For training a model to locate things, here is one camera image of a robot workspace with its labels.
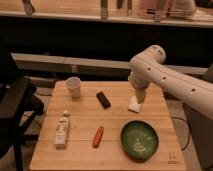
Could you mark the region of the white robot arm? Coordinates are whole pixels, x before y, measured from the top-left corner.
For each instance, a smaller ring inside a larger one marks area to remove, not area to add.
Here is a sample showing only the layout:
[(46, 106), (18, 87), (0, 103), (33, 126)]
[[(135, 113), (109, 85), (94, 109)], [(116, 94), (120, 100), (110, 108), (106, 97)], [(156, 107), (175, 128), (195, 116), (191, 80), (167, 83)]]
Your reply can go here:
[(146, 89), (154, 83), (213, 120), (213, 83), (169, 69), (163, 65), (165, 59), (164, 49), (151, 45), (130, 60), (129, 81), (137, 102), (144, 102)]

